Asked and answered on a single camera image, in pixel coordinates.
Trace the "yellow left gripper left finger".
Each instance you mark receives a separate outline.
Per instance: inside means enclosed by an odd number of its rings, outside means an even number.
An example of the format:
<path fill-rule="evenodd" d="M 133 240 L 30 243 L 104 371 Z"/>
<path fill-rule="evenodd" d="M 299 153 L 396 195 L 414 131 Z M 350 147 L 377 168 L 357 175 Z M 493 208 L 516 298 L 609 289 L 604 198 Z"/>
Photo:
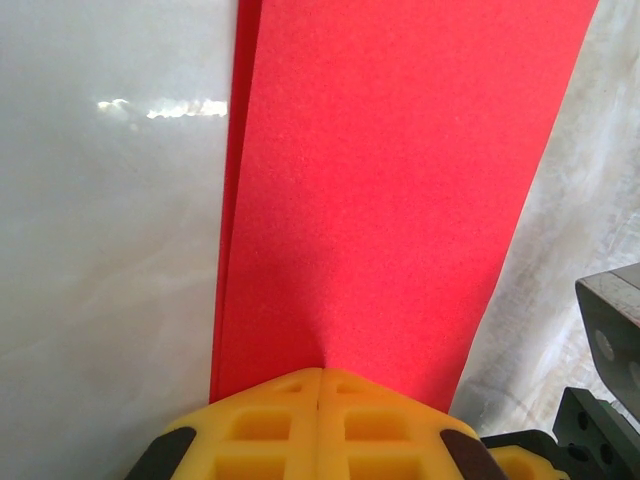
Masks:
<path fill-rule="evenodd" d="M 321 370 L 306 368 L 173 421 L 136 479 L 314 479 Z"/>

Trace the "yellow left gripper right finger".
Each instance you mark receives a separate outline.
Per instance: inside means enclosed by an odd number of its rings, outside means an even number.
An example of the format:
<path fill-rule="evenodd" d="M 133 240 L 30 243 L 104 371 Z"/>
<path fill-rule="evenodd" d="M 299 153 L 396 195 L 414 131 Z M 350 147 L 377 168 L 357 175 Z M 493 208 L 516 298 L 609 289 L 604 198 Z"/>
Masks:
<path fill-rule="evenodd" d="M 325 369 L 318 399 L 320 479 L 501 479 L 464 422 L 362 377 Z"/>

